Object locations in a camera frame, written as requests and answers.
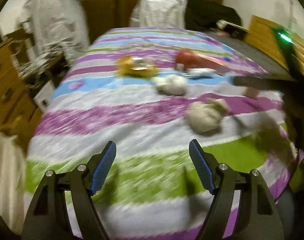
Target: striped bedsheet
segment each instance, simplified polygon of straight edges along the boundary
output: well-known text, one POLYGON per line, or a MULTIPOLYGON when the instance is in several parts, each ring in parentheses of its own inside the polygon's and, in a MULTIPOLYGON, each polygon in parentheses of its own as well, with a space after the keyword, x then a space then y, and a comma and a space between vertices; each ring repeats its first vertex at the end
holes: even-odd
MULTIPOLYGON (((116 159, 93 201, 113 239, 196 237, 213 196, 202 188, 188 154, 194 138, 235 170, 257 168, 276 199, 295 162, 279 160, 274 152, 258 147, 253 128, 262 118, 283 123, 281 99, 270 91, 249 99, 242 96, 243 88, 230 82, 231 75, 265 72, 202 33, 152 28, 109 31, 76 61, 35 131, 27 158, 26 206, 47 170, 70 171, 101 152, 109 140, 116 143, 116 159), (115 62, 124 55, 149 58, 158 65, 159 76, 178 74, 172 65, 181 48, 229 57, 227 75, 188 80, 188 93, 181 97, 158 95, 148 80, 116 75, 115 62), (206 98, 224 98, 231 113, 223 119, 220 133, 201 136, 184 116, 191 102, 206 98)), ((286 136, 280 126, 281 150, 297 158, 286 136)), ((73 233, 81 236, 68 193, 66 200, 73 233)), ((238 202, 236 192, 224 236, 233 232, 238 202)))

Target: glowing green led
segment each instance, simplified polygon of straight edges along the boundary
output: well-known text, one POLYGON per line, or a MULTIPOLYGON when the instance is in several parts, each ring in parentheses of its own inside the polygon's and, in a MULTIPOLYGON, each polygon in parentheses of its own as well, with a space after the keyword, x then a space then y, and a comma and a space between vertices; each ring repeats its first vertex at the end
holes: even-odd
POLYGON ((284 40, 293 43, 292 40, 291 40, 289 37, 285 36, 285 35, 282 34, 282 33, 278 33, 278 34, 279 34, 284 40))

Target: silver bolt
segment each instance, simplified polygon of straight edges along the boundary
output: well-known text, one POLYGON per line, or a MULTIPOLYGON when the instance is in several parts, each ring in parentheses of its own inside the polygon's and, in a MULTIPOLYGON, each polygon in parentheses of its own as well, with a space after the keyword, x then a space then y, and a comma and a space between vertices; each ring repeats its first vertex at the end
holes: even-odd
POLYGON ((221 163, 220 165, 218 165, 218 167, 223 171, 227 170, 227 168, 228 168, 228 166, 225 163, 221 163))
POLYGON ((254 176, 259 176, 260 175, 258 170, 252 170, 252 173, 253 173, 254 176))
POLYGON ((51 177, 53 175, 53 171, 52 170, 49 170, 46 172, 46 176, 47 177, 51 177))
POLYGON ((84 171, 86 169, 86 166, 84 164, 81 164, 77 167, 78 171, 84 171))

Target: blue gripper pad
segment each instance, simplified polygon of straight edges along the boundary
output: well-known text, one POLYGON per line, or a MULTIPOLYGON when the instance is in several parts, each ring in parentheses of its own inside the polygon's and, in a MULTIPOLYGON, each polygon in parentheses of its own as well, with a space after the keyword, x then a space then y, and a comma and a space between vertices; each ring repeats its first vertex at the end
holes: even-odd
POLYGON ((101 158, 98 166, 96 166, 92 174, 92 184, 89 189, 90 195, 93 196, 97 191, 101 190, 105 179, 107 178, 108 172, 112 166, 112 163, 116 156, 116 145, 111 142, 110 146, 105 152, 102 152, 103 157, 101 158))
POLYGON ((207 189, 212 194, 215 190, 213 172, 203 157, 203 153, 199 150, 194 141, 190 142, 189 152, 203 188, 207 189))

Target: orange plastic object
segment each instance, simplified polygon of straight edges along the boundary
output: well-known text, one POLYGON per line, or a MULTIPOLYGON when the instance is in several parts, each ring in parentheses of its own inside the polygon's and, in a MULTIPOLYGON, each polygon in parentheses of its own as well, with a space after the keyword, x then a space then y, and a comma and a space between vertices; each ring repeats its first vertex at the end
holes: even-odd
POLYGON ((142 78, 151 78, 159 72, 157 66, 148 59, 141 59, 140 64, 136 64, 133 56, 123 56, 117 61, 117 68, 121 76, 134 76, 142 78))
POLYGON ((223 74, 226 66, 227 63, 223 60, 188 49, 180 50, 175 58, 175 68, 179 71, 186 71, 189 68, 211 68, 223 74))

